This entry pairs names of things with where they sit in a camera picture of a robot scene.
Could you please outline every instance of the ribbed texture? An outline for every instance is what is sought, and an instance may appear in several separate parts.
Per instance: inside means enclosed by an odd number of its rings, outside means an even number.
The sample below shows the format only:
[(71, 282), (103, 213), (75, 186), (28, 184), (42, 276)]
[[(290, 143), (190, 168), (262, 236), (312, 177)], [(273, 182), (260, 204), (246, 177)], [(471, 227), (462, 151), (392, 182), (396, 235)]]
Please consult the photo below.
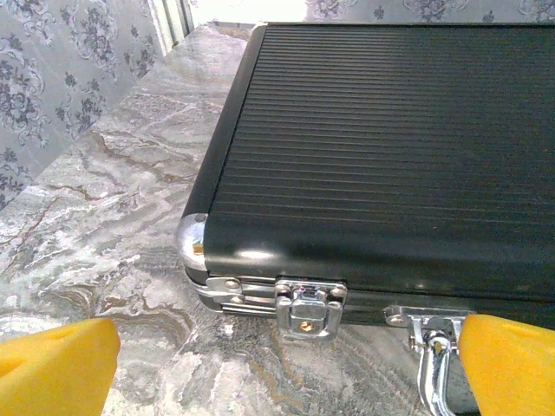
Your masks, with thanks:
[(212, 213), (552, 227), (554, 68), (546, 28), (271, 25)]

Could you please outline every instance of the marble countertop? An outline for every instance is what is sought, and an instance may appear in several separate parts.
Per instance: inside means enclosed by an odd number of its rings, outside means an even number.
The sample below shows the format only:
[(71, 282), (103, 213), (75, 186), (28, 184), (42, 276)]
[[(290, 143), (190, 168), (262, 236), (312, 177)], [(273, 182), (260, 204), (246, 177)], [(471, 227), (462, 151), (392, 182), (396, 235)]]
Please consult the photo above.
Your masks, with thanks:
[[(204, 309), (185, 279), (173, 234), (244, 34), (195, 30), (0, 212), (0, 341), (112, 318), (107, 416), (425, 415), (404, 330), (285, 341), (272, 320)], [(451, 388), (474, 407), (460, 366)]]

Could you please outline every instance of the black ribbed case lid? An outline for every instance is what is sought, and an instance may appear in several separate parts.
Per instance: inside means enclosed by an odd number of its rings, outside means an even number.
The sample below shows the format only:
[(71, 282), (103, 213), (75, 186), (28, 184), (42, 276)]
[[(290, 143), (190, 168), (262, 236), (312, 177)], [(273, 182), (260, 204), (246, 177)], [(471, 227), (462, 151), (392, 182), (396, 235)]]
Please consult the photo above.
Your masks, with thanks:
[(253, 37), (222, 117), (240, 115), (220, 121), (231, 144), (206, 224), (211, 273), (555, 300), (553, 27), (270, 24)]

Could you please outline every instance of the metal latch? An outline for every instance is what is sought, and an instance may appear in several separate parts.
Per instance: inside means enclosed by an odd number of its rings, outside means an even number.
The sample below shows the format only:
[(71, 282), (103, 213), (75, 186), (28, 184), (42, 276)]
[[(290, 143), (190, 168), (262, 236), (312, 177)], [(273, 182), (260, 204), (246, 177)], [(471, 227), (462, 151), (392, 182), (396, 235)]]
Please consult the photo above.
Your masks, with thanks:
[(475, 313), (464, 309), (391, 306), (384, 310), (392, 327), (408, 329), (408, 345), (420, 353), (418, 391), (434, 416), (455, 416), (447, 405), (447, 376), (451, 353), (459, 353), (462, 323)]
[(333, 339), (347, 299), (344, 283), (279, 279), (275, 285), (277, 326), (288, 335)]

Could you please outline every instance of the metal handle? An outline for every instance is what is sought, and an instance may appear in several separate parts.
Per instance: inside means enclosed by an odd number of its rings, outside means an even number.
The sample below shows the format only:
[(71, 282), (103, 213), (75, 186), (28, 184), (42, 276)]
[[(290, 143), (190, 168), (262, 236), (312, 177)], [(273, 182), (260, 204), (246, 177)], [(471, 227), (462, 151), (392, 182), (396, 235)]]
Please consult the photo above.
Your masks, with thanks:
[(451, 341), (441, 331), (429, 331), (423, 337), (423, 344), (418, 370), (421, 401), (434, 416), (455, 416), (447, 406)]

